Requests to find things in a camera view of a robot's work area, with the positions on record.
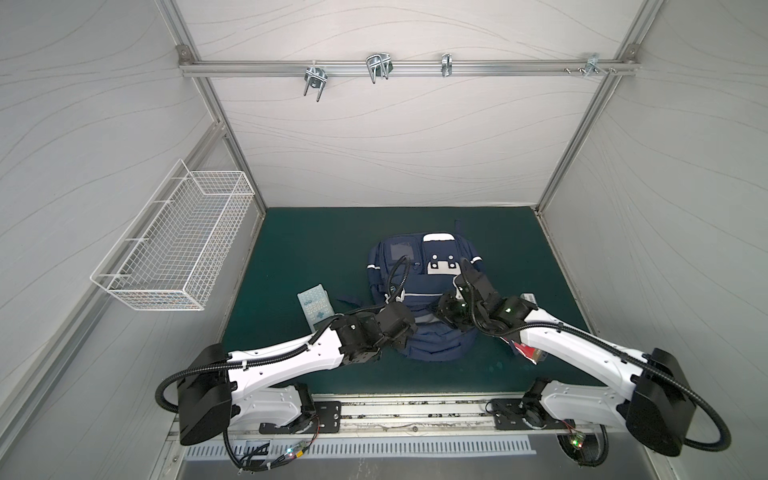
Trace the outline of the navy blue student backpack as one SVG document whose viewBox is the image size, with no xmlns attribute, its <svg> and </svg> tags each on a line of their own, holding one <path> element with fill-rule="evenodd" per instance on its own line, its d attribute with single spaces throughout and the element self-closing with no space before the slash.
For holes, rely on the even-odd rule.
<svg viewBox="0 0 768 480">
<path fill-rule="evenodd" d="M 387 237 L 375 244 L 367 257 L 367 280 L 374 304 L 344 315 L 377 313 L 387 304 L 400 302 L 415 317 L 417 331 L 403 350 L 396 351 L 414 361 L 456 361 L 474 346 L 477 330 L 451 328 L 436 317 L 436 304 L 453 290 L 464 259 L 469 266 L 484 270 L 482 257 L 460 234 L 418 232 Z"/>
</svg>

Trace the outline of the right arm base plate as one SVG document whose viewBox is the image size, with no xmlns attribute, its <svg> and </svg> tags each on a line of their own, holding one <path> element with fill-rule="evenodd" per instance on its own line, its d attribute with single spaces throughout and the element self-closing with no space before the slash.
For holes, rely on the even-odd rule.
<svg viewBox="0 0 768 480">
<path fill-rule="evenodd" d="M 500 431 L 568 431 L 563 421 L 552 417 L 532 398 L 494 398 L 486 403 L 485 411 Z"/>
</svg>

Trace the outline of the white green calculator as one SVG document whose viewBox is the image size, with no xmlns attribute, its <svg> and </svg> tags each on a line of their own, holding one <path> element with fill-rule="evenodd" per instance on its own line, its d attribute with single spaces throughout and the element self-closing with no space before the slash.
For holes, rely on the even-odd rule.
<svg viewBox="0 0 768 480">
<path fill-rule="evenodd" d="M 322 284 L 298 293 L 297 299 L 312 332 L 316 331 L 322 321 L 335 314 L 328 293 Z"/>
</svg>

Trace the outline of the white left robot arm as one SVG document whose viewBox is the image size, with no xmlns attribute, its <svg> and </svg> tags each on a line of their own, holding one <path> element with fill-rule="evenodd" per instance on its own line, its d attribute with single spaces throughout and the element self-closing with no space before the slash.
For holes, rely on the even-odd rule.
<svg viewBox="0 0 768 480">
<path fill-rule="evenodd" d="M 314 334 L 262 350 L 206 347 L 184 370 L 163 379 L 157 405 L 177 415 L 180 441 L 195 445 L 224 435 L 238 422 L 296 430 L 315 413 L 311 395 L 292 380 L 316 371 L 372 362 L 416 330 L 400 301 L 404 281 L 389 277 L 383 304 L 326 319 Z"/>
</svg>

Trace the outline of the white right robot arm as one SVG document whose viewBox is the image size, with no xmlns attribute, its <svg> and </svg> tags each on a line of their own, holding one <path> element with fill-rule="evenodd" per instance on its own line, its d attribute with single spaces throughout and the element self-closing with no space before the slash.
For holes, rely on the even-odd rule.
<svg viewBox="0 0 768 480">
<path fill-rule="evenodd" d="M 675 357 L 622 347 L 574 327 L 531 296 L 502 296 L 466 258 L 432 260 L 431 274 L 453 277 L 437 305 L 438 317 L 458 327 L 553 355 L 600 381 L 578 386 L 539 380 L 523 410 L 532 420 L 575 420 L 626 430 L 644 447 L 677 457 L 685 447 L 722 452 L 732 434 L 722 416 L 689 385 Z"/>
</svg>

